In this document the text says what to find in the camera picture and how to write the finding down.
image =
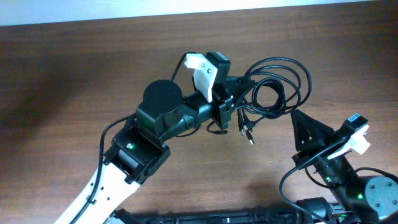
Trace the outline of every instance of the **white strip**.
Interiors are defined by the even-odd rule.
[[[0,26],[356,1],[368,0],[0,0]]]
[[[93,177],[79,196],[77,196],[72,204],[55,222],[56,224],[69,224],[72,221],[75,215],[84,206],[86,199],[93,190],[96,176],[97,171],[95,171]],[[125,178],[126,174],[118,169],[114,164],[110,163],[107,166],[103,165],[99,187],[94,197],[96,203],[88,206],[76,224],[102,224],[118,205],[120,205],[141,186],[137,182],[127,184],[124,181]]]

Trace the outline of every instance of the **brown wooden surface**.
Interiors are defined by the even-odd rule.
[[[169,78],[188,50],[224,53],[231,75],[266,57],[296,58],[313,77],[300,109],[333,128],[361,113],[372,145],[351,153],[351,164],[397,174],[397,9],[363,2],[0,27],[0,223],[53,223],[95,171],[103,128],[134,112],[144,88]],[[182,69],[176,79],[185,94],[191,75]],[[167,213],[279,203],[279,181],[294,166],[290,117],[263,121],[253,135],[251,146],[234,117],[228,135],[201,129],[171,139],[172,156],[121,207]],[[285,189],[292,200],[334,202],[303,172]]]

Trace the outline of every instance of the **green light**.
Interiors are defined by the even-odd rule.
[[[131,144],[131,143],[129,143],[129,144],[127,144],[127,146],[126,146],[128,149],[134,149],[134,145],[133,144]]]

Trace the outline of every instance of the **blue label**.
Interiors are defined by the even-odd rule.
[[[361,115],[355,113],[354,115],[352,115],[352,116],[350,116],[350,117],[348,118],[348,121],[349,121],[349,122],[353,122],[353,121],[356,120],[356,118],[358,118],[358,117],[360,117],[360,116],[361,116]]]

